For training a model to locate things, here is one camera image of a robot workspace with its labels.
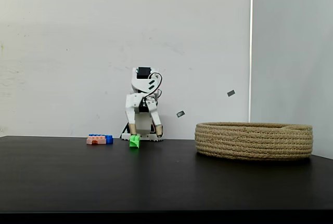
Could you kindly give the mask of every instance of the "green lego brick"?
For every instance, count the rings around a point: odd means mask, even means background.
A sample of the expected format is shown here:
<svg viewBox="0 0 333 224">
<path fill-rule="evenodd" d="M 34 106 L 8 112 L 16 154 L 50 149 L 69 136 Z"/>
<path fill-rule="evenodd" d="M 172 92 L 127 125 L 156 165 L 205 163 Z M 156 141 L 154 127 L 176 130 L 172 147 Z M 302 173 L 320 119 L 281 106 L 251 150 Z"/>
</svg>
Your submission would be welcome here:
<svg viewBox="0 0 333 224">
<path fill-rule="evenodd" d="M 130 136 L 130 147 L 140 147 L 140 135 L 131 135 Z"/>
</svg>

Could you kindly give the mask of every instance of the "woven basket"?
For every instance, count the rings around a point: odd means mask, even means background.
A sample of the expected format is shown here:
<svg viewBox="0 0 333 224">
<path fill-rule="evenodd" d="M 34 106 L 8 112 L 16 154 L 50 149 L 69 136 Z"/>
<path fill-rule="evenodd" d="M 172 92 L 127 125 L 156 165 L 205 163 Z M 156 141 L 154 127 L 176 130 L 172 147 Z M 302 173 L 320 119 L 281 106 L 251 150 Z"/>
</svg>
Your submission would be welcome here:
<svg viewBox="0 0 333 224">
<path fill-rule="evenodd" d="M 199 153 L 242 160 L 298 160 L 312 152 L 312 126 L 262 123 L 201 123 Z"/>
</svg>

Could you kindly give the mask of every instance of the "cable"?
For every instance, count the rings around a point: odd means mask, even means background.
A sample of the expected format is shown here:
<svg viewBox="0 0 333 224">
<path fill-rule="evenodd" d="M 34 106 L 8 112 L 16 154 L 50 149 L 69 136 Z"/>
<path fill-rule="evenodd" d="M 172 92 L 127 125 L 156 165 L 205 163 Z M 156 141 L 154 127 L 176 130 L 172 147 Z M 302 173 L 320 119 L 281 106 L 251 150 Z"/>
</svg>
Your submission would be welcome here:
<svg viewBox="0 0 333 224">
<path fill-rule="evenodd" d="M 157 91 L 158 88 L 160 88 L 160 86 L 161 86 L 161 84 L 162 84 L 163 77 L 162 77 L 161 73 L 159 73 L 159 72 L 152 72 L 152 73 L 149 74 L 148 78 L 150 78 L 150 76 L 152 76 L 153 74 L 158 74 L 158 75 L 160 75 L 160 76 L 161 76 L 161 81 L 160 81 L 160 83 L 158 84 L 158 86 L 156 87 L 156 89 L 153 90 L 151 93 L 149 93 L 145 98 L 147 98 L 148 96 L 154 94 L 155 91 Z"/>
</svg>

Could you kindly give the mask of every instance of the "toy block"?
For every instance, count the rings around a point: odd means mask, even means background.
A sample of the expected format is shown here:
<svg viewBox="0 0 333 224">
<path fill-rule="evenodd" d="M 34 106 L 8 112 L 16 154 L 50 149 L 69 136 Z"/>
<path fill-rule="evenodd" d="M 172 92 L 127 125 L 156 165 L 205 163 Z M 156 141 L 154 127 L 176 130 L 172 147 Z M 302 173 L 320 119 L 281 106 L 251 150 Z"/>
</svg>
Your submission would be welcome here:
<svg viewBox="0 0 333 224">
<path fill-rule="evenodd" d="M 113 136 L 112 135 L 106 135 L 106 144 L 113 144 Z"/>
<path fill-rule="evenodd" d="M 106 137 L 90 134 L 87 138 L 87 144 L 106 144 Z"/>
<path fill-rule="evenodd" d="M 140 147 L 140 135 L 131 135 L 130 147 L 135 147 L 135 148 Z"/>
</svg>

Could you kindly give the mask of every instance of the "white robot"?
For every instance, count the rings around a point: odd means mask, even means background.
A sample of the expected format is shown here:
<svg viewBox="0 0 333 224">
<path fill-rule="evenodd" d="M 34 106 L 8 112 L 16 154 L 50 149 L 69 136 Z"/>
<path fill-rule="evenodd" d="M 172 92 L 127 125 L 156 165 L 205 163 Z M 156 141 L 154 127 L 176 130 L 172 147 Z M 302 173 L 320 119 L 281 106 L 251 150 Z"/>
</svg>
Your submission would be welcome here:
<svg viewBox="0 0 333 224">
<path fill-rule="evenodd" d="M 133 68 L 132 90 L 126 97 L 126 125 L 121 139 L 140 135 L 141 140 L 161 141 L 163 126 L 157 112 L 162 75 L 150 67 Z"/>
</svg>

